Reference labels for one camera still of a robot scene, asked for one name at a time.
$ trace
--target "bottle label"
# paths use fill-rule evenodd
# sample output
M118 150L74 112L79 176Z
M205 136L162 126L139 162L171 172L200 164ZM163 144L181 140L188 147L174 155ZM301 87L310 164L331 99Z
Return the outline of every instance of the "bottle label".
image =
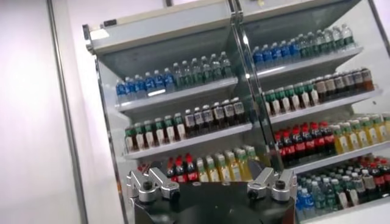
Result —
M168 134L169 142L172 143L175 141L175 130L173 127L167 127L166 132Z
M313 99L314 105L319 105L318 93L315 89L311 92L311 98Z
M272 106L274 106L275 115L280 114L280 104L279 104L279 101L274 100L274 101L272 102Z
M352 133L351 135L349 135L349 139L351 139L353 149L359 149L360 148L358 137L356 136L356 134Z
M131 152L134 150L133 139L131 136L126 137L126 147L127 147L127 152Z
M154 137L152 132L146 132L146 141L149 147L154 147Z
M344 136L341 136L341 137L339 137L339 141L340 141L340 145L341 145L342 150L344 152L348 152L349 149L348 149L347 138Z
M180 140L184 140L186 139L185 137L185 127L183 124L179 124L177 127L177 131L179 133L179 136L180 136Z
M370 128L369 130L371 140L373 144L378 144L378 137L377 137L377 132L375 131L375 128Z
M303 100L303 104L305 105L305 107L310 107L310 98L309 98L309 94L303 93L303 94L302 94L302 100Z
M145 149L144 135L138 134L135 136L135 138L136 138L136 143L138 145L138 148L140 150Z
M195 126L195 120L194 120L194 116L192 114L189 114L189 115L185 116L185 125L187 127Z
M214 117L217 120L224 118L224 110L222 109L222 107L217 107L214 109Z
M360 138L360 141L361 141L361 144L362 144L363 147L368 147L369 146L366 132L359 131L359 138Z
M202 116L202 113L201 113L201 112L199 112L199 113L194 113L194 118L195 118L195 123L196 123L197 125L203 124L203 123L204 123L204 121L203 121L203 116Z
M282 102L283 102L283 107L285 108L285 111L290 112L291 107L290 107L290 101L288 100L288 98L287 97L283 98Z

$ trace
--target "beverage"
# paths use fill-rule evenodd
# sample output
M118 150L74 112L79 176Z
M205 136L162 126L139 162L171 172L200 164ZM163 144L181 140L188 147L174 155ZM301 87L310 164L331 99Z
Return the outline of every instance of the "beverage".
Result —
M233 77L232 65L230 60L227 58L226 52L221 52L221 65L222 65L222 76L224 78Z
M175 114L175 125L178 134L177 136L179 137L178 140L186 139L186 131L185 131L182 114L180 113Z
M210 58L211 69L213 71L213 80L222 79L221 64L217 59L216 54L212 54Z
M167 93L173 93L176 88L175 78L169 68L164 69L164 84Z
M145 73L145 85L146 85L146 91L148 93L152 93L156 91L156 84L154 82L154 78L151 76L150 72Z
M202 85L205 83L204 73L197 63L197 59L193 58L191 62L191 67L193 70L193 80L195 85Z
M146 85L140 75L135 75L135 97L137 99L143 99L147 97Z

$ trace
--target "water bottle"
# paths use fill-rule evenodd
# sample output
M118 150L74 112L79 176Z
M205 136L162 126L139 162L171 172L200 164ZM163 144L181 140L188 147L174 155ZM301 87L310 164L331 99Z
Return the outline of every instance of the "water bottle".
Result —
M347 24L341 25L342 28L342 36L344 37L344 45L346 46L347 49L355 47L355 41L353 40L353 34L352 30L349 29Z
M290 40L288 48L290 50L291 60L298 61L300 59L299 45L295 38Z
M125 86L128 100L135 100L135 83L134 79L129 77L125 78Z
M272 44L271 52L272 52L272 60L274 61L274 65L280 65L282 63L282 52L276 42Z
M191 73L190 66L188 65L187 61L183 61L182 66L183 66L183 75L184 75L186 86L187 88L192 87L194 85L194 82L193 82L193 76Z
M140 75L135 75L135 97L143 99L147 97L145 81Z
M204 82L209 83L213 81L213 75L211 74L211 68L210 65L208 64L207 57L202 56L202 72L203 72L203 77L204 77Z
M264 67L265 68L273 67L274 62L272 61L272 52L271 52L270 48L268 47L268 44L264 44L261 52L263 54Z
M127 101L126 87L124 82L120 79L116 80L116 96L118 98L119 104L122 104Z
M177 62L173 63L173 73L176 79L177 89L184 89L186 87L185 77Z
M260 71L264 66L263 53L258 46L255 46L253 51L253 62L255 63L257 71Z
M156 91L156 84L150 72L145 73L145 85L147 93Z
M332 36L333 40L335 41L335 50L342 50L344 47L344 39L342 37L340 28L338 28L337 26L332 27Z
M221 64L217 59L216 54L212 54L210 58L211 69L213 71L213 80L222 79Z
M175 91L175 78L169 68L164 69L164 84L166 93L173 93Z
M280 53L282 54L283 63L289 63L291 61L291 54L286 41L280 42Z
M314 205L316 207L317 215L324 215L326 208L325 195L322 192L321 188L318 185L317 181L312 182L313 185L313 197L314 197Z
M159 70L154 70L154 83L156 83L156 91L165 89L164 78Z
M221 52L221 64L222 64L222 76L223 78L233 77L232 64L230 64L229 58L227 58L226 52Z
M303 213L306 219L311 219L316 216L316 209L312 196L308 193L306 188L302 189Z

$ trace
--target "plastic bottle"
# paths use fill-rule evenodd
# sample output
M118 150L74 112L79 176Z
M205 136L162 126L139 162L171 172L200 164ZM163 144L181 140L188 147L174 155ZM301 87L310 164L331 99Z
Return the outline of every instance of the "plastic bottle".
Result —
M316 207L316 214L318 216L324 215L326 213L326 198L324 193L322 192L321 188L318 185L317 181L312 182L313 185L313 198L314 198L314 205Z
M143 99L147 97L146 85L140 75L135 75L135 96L137 99Z
M308 193L306 188L302 189L303 211L306 219L311 219L316 216L316 209L312 196Z

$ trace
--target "yellow juice bottle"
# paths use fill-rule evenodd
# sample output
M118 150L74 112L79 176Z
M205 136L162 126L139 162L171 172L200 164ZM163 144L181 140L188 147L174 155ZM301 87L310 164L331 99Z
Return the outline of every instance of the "yellow juice bottle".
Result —
M353 151L355 149L360 149L358 137L354 132L352 132L351 125L348 122L342 124L342 130L344 132L344 136L347 138L349 150Z
M361 148L370 146L368 143L366 132L361 128L359 120L351 121L352 131L357 135Z
M219 175L218 170L215 169L214 160L211 156L206 156L206 162L207 162L207 173L208 178L211 182L219 182Z
M239 165L236 161L236 158L234 156L234 153L231 151L226 151L225 156L227 158L227 161L229 162L229 173L230 177L233 181L242 181L241 173L239 171Z
M197 166L197 171L199 175L199 181L200 182L209 182L208 175L205 170L205 166L203 164L203 160L201 158L198 158L196 160L196 166Z
M372 123L368 117L364 117L363 121L363 130L366 132L368 143L370 145L378 144L379 140L377 137L377 131L372 126Z

